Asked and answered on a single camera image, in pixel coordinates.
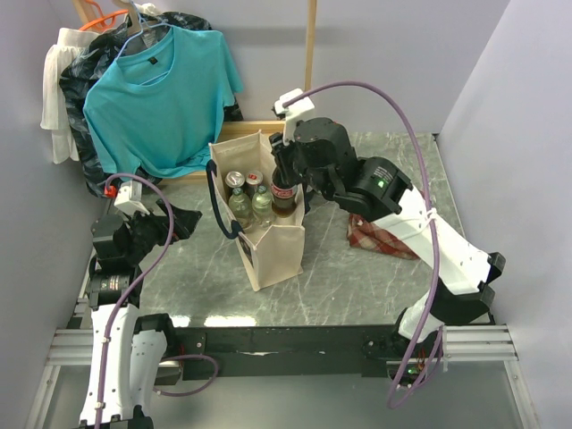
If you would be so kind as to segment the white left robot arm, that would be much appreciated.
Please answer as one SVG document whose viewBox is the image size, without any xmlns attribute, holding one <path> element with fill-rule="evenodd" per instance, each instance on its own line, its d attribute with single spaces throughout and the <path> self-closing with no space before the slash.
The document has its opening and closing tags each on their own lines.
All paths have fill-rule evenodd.
<svg viewBox="0 0 572 429">
<path fill-rule="evenodd" d="M 188 239 L 201 212 L 157 202 L 162 214 L 107 214 L 91 226 L 96 254 L 87 287 L 93 347 L 81 428 L 149 428 L 150 394 L 161 359 L 179 347 L 167 314 L 143 316 L 141 261 L 157 245 Z"/>
</svg>

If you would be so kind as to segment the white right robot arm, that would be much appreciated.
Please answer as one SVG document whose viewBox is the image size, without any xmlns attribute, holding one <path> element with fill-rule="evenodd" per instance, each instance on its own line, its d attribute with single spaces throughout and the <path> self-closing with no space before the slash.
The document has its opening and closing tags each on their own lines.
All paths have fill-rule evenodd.
<svg viewBox="0 0 572 429">
<path fill-rule="evenodd" d="M 359 157 L 339 123 L 320 117 L 300 121 L 292 139 L 269 138 L 284 184 L 307 184 L 340 209 L 389 232 L 438 273 L 432 286 L 404 310 L 391 335 L 394 350 L 411 356 L 445 325 L 464 325 L 489 312 L 492 282 L 506 264 L 499 252 L 469 243 L 425 204 L 426 193 L 392 161 Z"/>
</svg>

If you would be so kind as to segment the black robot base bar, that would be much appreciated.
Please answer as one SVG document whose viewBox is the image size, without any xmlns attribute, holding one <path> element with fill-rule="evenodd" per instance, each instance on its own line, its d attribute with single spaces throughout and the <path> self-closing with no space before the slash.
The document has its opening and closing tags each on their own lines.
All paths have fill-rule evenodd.
<svg viewBox="0 0 572 429">
<path fill-rule="evenodd" d="M 185 357 L 178 364 L 183 381 L 213 376 L 393 377 L 408 347 L 408 340 L 390 324 L 171 327 L 145 316 L 137 321 L 135 331 L 164 333 L 164 357 Z"/>
</svg>

